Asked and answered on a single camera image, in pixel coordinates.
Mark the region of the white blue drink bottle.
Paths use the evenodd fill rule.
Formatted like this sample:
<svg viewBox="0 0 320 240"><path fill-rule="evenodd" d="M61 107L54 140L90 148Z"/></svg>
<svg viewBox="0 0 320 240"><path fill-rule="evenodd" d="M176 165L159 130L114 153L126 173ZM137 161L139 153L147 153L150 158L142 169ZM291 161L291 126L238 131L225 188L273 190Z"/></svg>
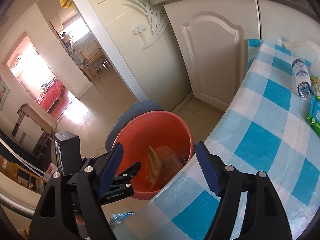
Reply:
<svg viewBox="0 0 320 240"><path fill-rule="evenodd" d="M295 58L292 62L292 73L295 80L297 93L301 98L308 98L311 92L311 79L306 64L303 60Z"/></svg>

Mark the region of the orange plastic trash bucket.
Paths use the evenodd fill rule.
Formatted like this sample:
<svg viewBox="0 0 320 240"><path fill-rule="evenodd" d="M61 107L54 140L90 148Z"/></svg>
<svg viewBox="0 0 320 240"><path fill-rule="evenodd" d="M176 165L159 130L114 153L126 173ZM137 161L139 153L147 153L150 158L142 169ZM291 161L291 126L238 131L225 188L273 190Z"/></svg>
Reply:
<svg viewBox="0 0 320 240"><path fill-rule="evenodd" d="M124 149L118 173L136 162L142 165L131 179L133 197L138 200L154 197L194 155L189 127L167 111L151 111L134 118L114 142Z"/></svg>

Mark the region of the white kitchen cabinet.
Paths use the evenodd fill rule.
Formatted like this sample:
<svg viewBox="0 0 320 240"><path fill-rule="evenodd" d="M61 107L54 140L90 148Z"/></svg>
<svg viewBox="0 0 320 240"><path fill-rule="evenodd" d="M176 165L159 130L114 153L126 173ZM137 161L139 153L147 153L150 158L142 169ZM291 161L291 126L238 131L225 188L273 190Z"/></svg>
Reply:
<svg viewBox="0 0 320 240"><path fill-rule="evenodd" d="M226 110L248 63L248 42L260 39L313 61L319 21L269 0L183 0L165 5L193 95Z"/></svg>

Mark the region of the orange snack wrapper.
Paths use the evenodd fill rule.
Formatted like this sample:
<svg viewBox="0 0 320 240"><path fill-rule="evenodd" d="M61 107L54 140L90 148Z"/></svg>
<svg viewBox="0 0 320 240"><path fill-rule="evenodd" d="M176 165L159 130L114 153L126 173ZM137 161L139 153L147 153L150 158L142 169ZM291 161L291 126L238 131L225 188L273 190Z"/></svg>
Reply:
<svg viewBox="0 0 320 240"><path fill-rule="evenodd" d="M168 146L156 149L149 146L146 159L146 180L152 189L166 185L183 167L177 153Z"/></svg>

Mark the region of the wooden side table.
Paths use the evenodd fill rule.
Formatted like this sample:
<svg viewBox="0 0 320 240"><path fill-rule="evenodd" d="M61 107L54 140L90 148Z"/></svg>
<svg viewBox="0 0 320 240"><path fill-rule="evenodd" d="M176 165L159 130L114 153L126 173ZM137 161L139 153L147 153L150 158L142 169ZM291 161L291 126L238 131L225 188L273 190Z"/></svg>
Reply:
<svg viewBox="0 0 320 240"><path fill-rule="evenodd" d="M39 158L52 144L53 127L40 117L27 103L17 112L18 119L11 137L31 155Z"/></svg>

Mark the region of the blue round stool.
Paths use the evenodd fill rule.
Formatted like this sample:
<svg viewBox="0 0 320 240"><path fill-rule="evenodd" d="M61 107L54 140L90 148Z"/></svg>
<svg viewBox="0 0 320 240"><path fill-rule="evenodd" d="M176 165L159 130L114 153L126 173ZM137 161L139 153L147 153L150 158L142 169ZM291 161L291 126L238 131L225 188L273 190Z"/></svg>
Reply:
<svg viewBox="0 0 320 240"><path fill-rule="evenodd" d="M110 152L112 150L112 145L116 140L116 137L129 122L142 114L162 110L163 108L152 100L134 103L124 114L119 117L110 133L108 134L105 141L105 149L107 150L107 152Z"/></svg>

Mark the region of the blue white checkered tablecloth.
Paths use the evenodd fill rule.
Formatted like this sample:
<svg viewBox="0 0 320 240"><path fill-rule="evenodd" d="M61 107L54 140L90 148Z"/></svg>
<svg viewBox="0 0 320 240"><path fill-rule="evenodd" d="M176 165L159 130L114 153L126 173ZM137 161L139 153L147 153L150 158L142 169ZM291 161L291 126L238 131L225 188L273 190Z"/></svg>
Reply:
<svg viewBox="0 0 320 240"><path fill-rule="evenodd" d="M306 119L310 101L297 94L293 51L250 39L248 52L245 78L204 143L240 172L267 173L297 239L319 209L319 136ZM192 158L114 233L117 239L204 239L218 204Z"/></svg>

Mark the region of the red bed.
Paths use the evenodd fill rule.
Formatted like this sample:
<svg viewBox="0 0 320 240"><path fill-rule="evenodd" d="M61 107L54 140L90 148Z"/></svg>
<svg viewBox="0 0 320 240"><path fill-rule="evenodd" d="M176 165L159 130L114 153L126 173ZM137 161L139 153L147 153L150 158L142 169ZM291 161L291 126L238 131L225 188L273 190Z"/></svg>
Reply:
<svg viewBox="0 0 320 240"><path fill-rule="evenodd" d="M56 100L60 98L63 84L57 77L54 77L48 83L43 84L41 88L42 92L36 98L36 102L45 111L49 111Z"/></svg>

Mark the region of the wooden chair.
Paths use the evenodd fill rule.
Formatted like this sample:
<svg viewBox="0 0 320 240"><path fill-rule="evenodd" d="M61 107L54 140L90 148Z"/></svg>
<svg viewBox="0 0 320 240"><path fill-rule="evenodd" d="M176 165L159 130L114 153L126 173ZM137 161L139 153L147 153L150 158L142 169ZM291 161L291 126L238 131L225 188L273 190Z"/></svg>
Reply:
<svg viewBox="0 0 320 240"><path fill-rule="evenodd" d="M90 81L99 80L101 77L98 71L110 66L107 57L96 42L82 48L80 55L84 59L82 72Z"/></svg>

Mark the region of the green wet wipes pack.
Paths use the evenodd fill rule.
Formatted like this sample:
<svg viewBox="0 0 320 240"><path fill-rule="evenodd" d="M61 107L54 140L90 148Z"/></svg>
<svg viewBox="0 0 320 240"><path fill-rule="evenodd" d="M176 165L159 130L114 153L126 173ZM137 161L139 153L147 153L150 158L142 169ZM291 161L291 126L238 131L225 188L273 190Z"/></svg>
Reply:
<svg viewBox="0 0 320 240"><path fill-rule="evenodd" d="M314 129L318 136L320 136L320 89L319 78L316 76L310 76L311 78L311 90L312 98L310 101L309 113L307 115L307 121Z"/></svg>

